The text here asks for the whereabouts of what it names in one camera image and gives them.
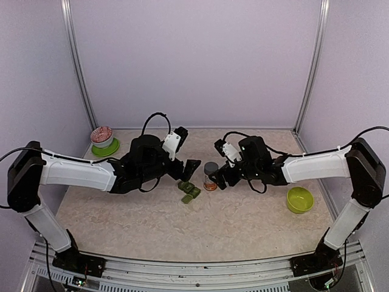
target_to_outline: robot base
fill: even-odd
[[[337,255],[331,260],[327,257],[322,257],[317,253],[300,255],[290,259],[293,276],[300,277],[308,274],[319,273],[329,269],[335,268],[335,266],[342,266],[343,260],[339,251]]]
[[[71,247],[63,252],[55,254],[53,266],[66,271],[78,273],[84,276],[101,278],[106,260],[102,257],[81,254],[72,234],[67,230],[71,238]]]

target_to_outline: white bracket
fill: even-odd
[[[162,144],[162,149],[169,153],[169,159],[171,161],[176,159],[176,152],[180,141],[181,137],[175,132],[171,132],[168,136],[166,136],[164,143]]]

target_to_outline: metal frame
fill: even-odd
[[[52,262],[54,251],[49,249],[49,262]],[[302,277],[293,277],[289,259],[292,257],[276,257],[263,260],[248,260],[220,263],[174,263],[147,260],[131,260],[120,257],[104,257],[106,269],[102,278],[88,277],[90,286],[86,291],[289,291],[289,282],[298,279],[318,276],[327,271]],[[359,271],[367,271],[365,256],[359,242],[353,242],[347,248],[347,266],[357,265]],[[50,265],[50,273],[54,281],[68,283],[83,275],[55,268]],[[365,283],[364,291],[373,292],[370,287],[368,273],[360,274],[360,282]],[[37,276],[48,278],[46,269],[46,246],[35,243],[30,260],[22,278],[23,285],[18,291],[30,292]]]
[[[75,39],[75,32],[73,27],[71,2],[70,0],[61,0],[61,4],[63,18],[65,21],[66,33],[69,40],[71,55],[73,59],[74,70],[77,76],[78,87],[80,88],[81,97],[86,110],[86,114],[88,116],[89,125],[91,126],[91,129],[94,130],[97,128],[98,124],[96,121],[95,114],[93,112],[91,100],[89,99],[88,91],[86,90],[84,74],[81,68],[80,57],[78,55],[77,42]]]
[[[309,68],[308,80],[304,90],[303,103],[301,104],[300,112],[298,113],[297,121],[294,127],[294,131],[297,134],[299,134],[301,131],[301,127],[303,125],[304,118],[308,109],[309,101],[311,99],[312,89],[315,82],[316,72],[317,72],[319,59],[320,59],[320,53],[323,47],[328,10],[329,10],[329,0],[322,0],[322,6],[320,9],[320,16],[318,20],[316,40],[314,46],[314,54],[311,61],[311,67]]]
[[[71,0],[61,0],[61,6],[62,6],[63,17],[66,26],[67,37],[71,48],[73,65],[77,76],[78,86],[81,92],[81,98],[83,100],[83,104],[88,116],[89,124],[92,129],[95,129],[98,127],[98,123],[93,111],[93,107],[92,107],[91,100],[89,98],[88,91],[86,89],[86,82],[81,68],[81,61],[78,54],[75,30],[74,30],[73,19],[72,19]],[[314,44],[314,54],[312,56],[311,66],[309,68],[308,80],[305,86],[303,101],[301,103],[297,121],[293,128],[293,130],[297,134],[299,134],[301,130],[301,126],[304,122],[305,115],[308,110],[308,104],[311,99],[311,93],[312,93],[315,76],[318,68],[320,53],[322,51],[322,46],[323,46],[325,27],[326,27],[327,17],[328,17],[328,10],[329,10],[329,0],[322,0],[322,4],[320,8],[320,16],[318,20],[317,34],[316,34],[316,39]],[[283,128],[270,128],[270,129],[283,130]]]

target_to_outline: red food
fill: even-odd
[[[91,134],[91,141],[101,143],[107,141],[112,136],[112,129],[108,126],[102,126],[95,129]]]

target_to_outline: green block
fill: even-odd
[[[201,190],[198,188],[198,187],[194,187],[191,191],[190,191],[190,195],[192,195],[192,197],[195,199],[197,198],[198,195],[200,195],[201,193]]]
[[[188,184],[188,182],[180,181],[180,182],[178,183],[178,188],[179,188],[180,190],[184,190],[184,187],[185,187],[187,184]]]
[[[184,186],[184,189],[183,191],[185,193],[190,193],[190,191],[195,187],[194,184],[192,184],[191,182],[187,182],[187,184]]]
[[[181,201],[184,203],[184,204],[189,204],[190,201],[193,200],[193,197],[192,195],[188,194],[188,195],[185,195]]]

